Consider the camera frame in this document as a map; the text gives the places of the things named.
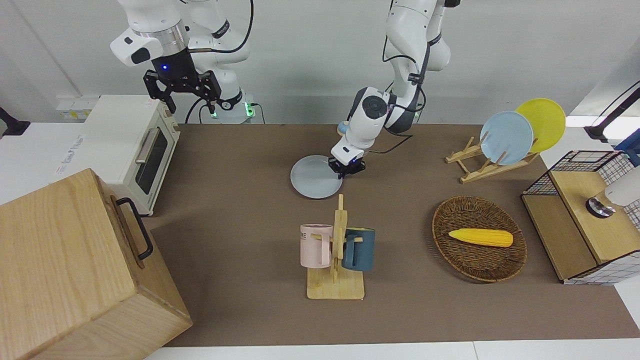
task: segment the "wooden mug holder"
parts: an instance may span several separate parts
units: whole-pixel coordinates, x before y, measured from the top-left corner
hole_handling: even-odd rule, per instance
[[[347,230],[347,211],[344,196],[338,194],[338,210],[333,221],[332,261],[328,268],[307,269],[307,297],[310,299],[362,300],[364,278],[361,271],[342,267],[344,235]]]
[[[445,161],[447,162],[447,164],[450,163],[458,163],[458,165],[460,165],[460,167],[462,168],[462,170],[465,172],[465,175],[460,177],[460,182],[461,183],[470,183],[472,181],[476,181],[476,180],[480,180],[480,179],[484,179],[486,177],[490,177],[490,176],[494,176],[497,174],[501,174],[503,172],[507,172],[516,168],[520,168],[523,166],[526,166],[528,164],[530,164],[535,158],[538,157],[539,153],[538,152],[530,152],[529,154],[527,154],[527,156],[525,156],[522,160],[518,161],[515,164],[511,164],[511,165],[500,165],[500,162],[502,161],[502,159],[504,159],[504,157],[506,156],[507,152],[503,152],[500,157],[498,158],[498,160],[494,163],[491,161],[491,159],[487,159],[484,162],[484,165],[482,165],[482,167],[480,167],[478,170],[476,171],[469,171],[469,169],[465,166],[465,164],[462,162],[462,160],[464,159],[470,159],[470,158],[475,158],[478,155],[482,155],[482,148],[481,145],[484,142],[484,140],[486,139],[486,136],[489,134],[489,132],[485,132],[483,137],[480,139],[480,142],[478,142],[475,145],[471,145],[471,143],[474,141],[474,137],[471,136],[471,138],[469,139],[469,141],[467,142],[467,145],[465,146],[464,149],[462,149],[461,151],[458,152],[452,152],[450,156],[445,158]]]

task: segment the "table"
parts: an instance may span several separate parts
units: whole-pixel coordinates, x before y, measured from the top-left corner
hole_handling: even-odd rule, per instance
[[[345,181],[349,225],[377,234],[365,299],[341,302],[305,298],[298,250],[300,224],[331,223],[337,200],[308,200],[289,184],[298,159],[329,153],[335,126],[183,126],[145,219],[194,322],[168,346],[640,336],[613,287],[559,284],[519,199],[544,173],[540,160],[458,182],[460,168],[443,158],[480,128],[416,125],[414,138],[368,155],[367,170]],[[397,140],[383,134],[374,148]],[[512,280],[474,284],[434,256],[433,213],[463,194],[496,202],[522,228],[528,264]]]

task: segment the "wooden crate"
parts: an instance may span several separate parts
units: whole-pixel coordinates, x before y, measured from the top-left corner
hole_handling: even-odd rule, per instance
[[[614,261],[640,250],[640,233],[621,208],[606,219],[586,209],[586,200],[607,186],[598,172],[551,171],[549,176],[558,195],[523,195],[522,200],[558,279],[572,283],[567,280],[615,267]]]
[[[0,206],[0,359],[143,359],[191,326],[113,199],[87,169]]]

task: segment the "yellow corn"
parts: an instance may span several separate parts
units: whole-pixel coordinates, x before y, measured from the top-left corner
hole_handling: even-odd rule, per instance
[[[450,231],[449,236],[477,245],[510,247],[513,244],[513,235],[505,230],[458,229]]]

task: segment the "wicker basket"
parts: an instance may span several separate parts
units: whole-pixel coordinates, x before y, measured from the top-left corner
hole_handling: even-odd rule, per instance
[[[510,247],[465,243],[449,236],[461,228],[506,230],[513,235]],[[433,239],[443,258],[457,271],[484,282],[503,281],[521,271],[527,260],[527,244],[518,224],[498,205],[473,196],[446,200],[436,210]]]

